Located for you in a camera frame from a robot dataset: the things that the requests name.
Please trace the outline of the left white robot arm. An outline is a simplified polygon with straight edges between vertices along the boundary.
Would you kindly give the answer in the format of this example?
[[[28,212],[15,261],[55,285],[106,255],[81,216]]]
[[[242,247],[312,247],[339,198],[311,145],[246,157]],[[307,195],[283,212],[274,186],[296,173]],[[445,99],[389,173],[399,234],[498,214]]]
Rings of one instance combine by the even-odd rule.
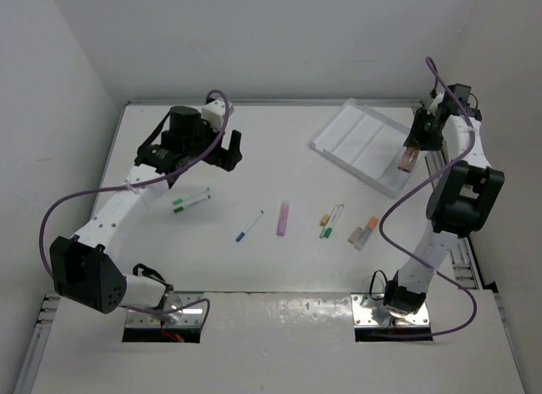
[[[233,112],[230,102],[209,99],[201,109],[173,106],[138,147],[122,186],[71,237],[57,237],[49,249],[54,290],[61,297],[109,314],[116,308],[165,314],[172,286],[140,267],[133,274],[116,265],[125,238],[177,179],[200,161],[231,171],[241,161],[241,134],[222,138]]]

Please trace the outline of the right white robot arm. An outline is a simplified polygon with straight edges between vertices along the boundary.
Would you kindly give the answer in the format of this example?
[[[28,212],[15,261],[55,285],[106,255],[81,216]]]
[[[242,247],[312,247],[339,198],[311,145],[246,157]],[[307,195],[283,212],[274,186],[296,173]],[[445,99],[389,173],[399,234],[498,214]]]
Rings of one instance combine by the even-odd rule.
[[[428,224],[413,255],[387,282],[383,304],[394,315],[423,306],[436,270],[459,241],[480,230],[505,181],[484,155],[481,112],[470,106],[470,86],[454,84],[422,107],[404,146],[399,168],[409,172],[422,151],[445,149],[453,164],[439,178],[426,208]]]

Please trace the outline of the pink capped clear tube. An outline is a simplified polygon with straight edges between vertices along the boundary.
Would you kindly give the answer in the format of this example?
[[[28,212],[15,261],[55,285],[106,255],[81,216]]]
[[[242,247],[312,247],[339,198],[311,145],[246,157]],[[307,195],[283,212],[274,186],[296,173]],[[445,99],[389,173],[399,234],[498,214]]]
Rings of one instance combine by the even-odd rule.
[[[401,155],[397,169],[411,173],[416,167],[420,149],[418,147],[406,147],[404,153]]]

